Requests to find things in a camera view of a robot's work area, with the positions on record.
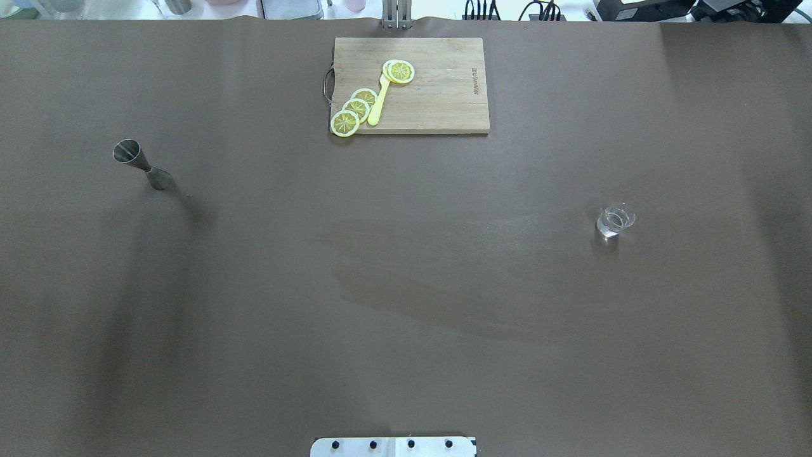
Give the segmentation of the clear glass cup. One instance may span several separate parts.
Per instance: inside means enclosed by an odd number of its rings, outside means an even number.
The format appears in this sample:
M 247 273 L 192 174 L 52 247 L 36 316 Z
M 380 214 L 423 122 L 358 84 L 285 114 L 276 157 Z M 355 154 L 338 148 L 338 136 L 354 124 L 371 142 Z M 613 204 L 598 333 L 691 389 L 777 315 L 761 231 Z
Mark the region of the clear glass cup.
M 601 211 L 596 220 L 596 230 L 604 238 L 617 237 L 633 226 L 637 212 L 627 202 L 613 202 Z

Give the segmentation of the lemon slice on knife tip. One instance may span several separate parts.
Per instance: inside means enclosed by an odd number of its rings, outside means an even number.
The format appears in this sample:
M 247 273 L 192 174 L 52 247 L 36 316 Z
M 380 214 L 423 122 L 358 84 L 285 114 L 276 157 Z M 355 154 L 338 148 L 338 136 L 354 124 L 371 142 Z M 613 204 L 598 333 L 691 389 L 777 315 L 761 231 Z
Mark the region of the lemon slice on knife tip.
M 388 60 L 383 64 L 383 76 L 395 84 L 408 84 L 415 78 L 416 70 L 405 60 Z

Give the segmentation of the lemon slice end of row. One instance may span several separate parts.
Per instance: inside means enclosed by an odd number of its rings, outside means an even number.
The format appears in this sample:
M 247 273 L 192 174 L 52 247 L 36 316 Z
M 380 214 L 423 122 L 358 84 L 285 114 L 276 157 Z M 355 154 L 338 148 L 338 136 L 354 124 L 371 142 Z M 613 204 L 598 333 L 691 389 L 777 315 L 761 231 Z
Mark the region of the lemon slice end of row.
M 361 123 L 356 113 L 351 110 L 340 110 L 331 117 L 329 128 L 334 135 L 348 138 L 358 131 Z

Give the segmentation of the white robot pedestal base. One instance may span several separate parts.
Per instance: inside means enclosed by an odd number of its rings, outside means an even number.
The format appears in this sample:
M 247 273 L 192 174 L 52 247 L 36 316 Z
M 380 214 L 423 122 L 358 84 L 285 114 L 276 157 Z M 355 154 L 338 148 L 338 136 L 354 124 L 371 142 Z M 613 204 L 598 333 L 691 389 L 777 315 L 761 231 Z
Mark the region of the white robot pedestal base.
M 310 456 L 478 456 L 474 437 L 323 437 Z

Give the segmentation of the aluminium frame post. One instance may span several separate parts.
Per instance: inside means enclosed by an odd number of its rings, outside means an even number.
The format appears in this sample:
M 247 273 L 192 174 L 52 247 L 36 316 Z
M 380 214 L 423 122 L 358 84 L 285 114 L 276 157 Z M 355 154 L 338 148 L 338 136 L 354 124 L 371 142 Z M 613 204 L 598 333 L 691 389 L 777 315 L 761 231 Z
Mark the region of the aluminium frame post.
M 411 0 L 383 0 L 382 1 L 382 27 L 384 29 L 411 29 L 414 26 L 412 19 Z

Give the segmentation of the steel double jigger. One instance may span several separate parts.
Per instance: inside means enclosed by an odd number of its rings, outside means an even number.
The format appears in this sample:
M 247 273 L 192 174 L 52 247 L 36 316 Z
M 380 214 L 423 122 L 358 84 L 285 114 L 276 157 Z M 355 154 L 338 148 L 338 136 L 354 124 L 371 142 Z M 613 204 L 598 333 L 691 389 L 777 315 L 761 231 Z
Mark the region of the steel double jigger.
M 113 150 L 113 157 L 119 164 L 144 171 L 145 176 L 154 190 L 170 190 L 174 186 L 174 178 L 170 173 L 153 167 L 140 143 L 134 139 L 124 139 L 118 142 Z

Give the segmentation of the wooden cutting board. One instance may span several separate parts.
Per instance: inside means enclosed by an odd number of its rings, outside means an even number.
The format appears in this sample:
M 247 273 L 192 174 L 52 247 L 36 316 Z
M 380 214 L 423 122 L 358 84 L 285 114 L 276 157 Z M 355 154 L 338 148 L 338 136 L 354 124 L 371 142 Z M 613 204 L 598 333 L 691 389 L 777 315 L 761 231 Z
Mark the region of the wooden cutting board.
M 331 114 L 362 88 L 380 90 L 388 60 L 403 60 L 416 75 L 389 86 L 380 120 L 359 134 L 487 134 L 487 70 L 479 37 L 338 37 L 334 41 Z

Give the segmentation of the lemon slice middle of row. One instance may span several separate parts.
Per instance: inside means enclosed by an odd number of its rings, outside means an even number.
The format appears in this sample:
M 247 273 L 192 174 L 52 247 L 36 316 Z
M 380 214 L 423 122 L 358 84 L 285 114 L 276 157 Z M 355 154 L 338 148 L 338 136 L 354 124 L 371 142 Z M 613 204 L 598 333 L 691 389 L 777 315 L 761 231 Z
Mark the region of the lemon slice middle of row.
M 354 113 L 358 117 L 359 123 L 362 124 L 367 121 L 371 106 L 368 101 L 361 98 L 351 98 L 343 104 L 343 110 Z

